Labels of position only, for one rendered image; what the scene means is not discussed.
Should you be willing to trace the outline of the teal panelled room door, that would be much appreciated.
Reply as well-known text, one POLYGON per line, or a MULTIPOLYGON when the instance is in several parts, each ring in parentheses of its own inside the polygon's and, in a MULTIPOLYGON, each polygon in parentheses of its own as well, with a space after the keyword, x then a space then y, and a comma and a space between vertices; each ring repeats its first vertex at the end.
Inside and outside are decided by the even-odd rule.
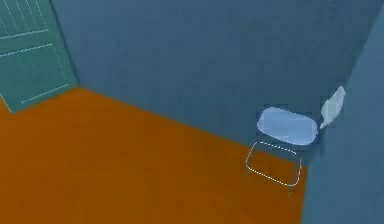
POLYGON ((51 0, 0 0, 0 100, 12 113, 76 88, 51 0))

